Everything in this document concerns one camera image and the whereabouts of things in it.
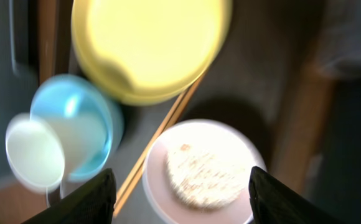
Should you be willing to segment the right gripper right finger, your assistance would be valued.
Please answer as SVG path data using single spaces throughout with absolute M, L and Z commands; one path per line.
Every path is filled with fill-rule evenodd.
M 258 166 L 248 190 L 256 224 L 326 224 L 341 221 L 315 207 Z

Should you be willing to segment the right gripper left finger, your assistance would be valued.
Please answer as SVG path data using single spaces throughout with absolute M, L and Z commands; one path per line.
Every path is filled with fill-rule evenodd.
M 24 224 L 111 224 L 115 202 L 116 179 L 107 168 Z

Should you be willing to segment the pink white bowl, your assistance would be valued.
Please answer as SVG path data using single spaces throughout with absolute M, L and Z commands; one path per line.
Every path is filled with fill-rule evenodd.
M 167 179 L 166 154 L 183 144 L 213 147 L 243 157 L 248 169 L 247 185 L 236 200 L 217 210 L 191 208 L 179 201 Z M 169 128 L 154 141 L 144 162 L 143 188 L 152 208 L 165 223 L 249 223 L 253 212 L 248 182 L 254 166 L 266 167 L 256 146 L 241 132 L 218 121 L 191 119 Z

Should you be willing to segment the white plastic cup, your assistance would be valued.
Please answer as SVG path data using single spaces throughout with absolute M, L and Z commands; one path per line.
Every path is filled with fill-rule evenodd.
M 94 114 L 43 118 L 24 113 L 7 127 L 6 155 L 18 181 L 44 194 L 102 150 L 106 137 L 104 122 Z

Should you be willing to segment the rice food scraps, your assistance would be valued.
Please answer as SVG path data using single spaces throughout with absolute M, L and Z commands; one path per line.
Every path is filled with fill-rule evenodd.
M 183 144 L 166 154 L 166 174 L 172 193 L 184 205 L 217 210 L 246 188 L 248 169 L 242 156 L 221 149 Z

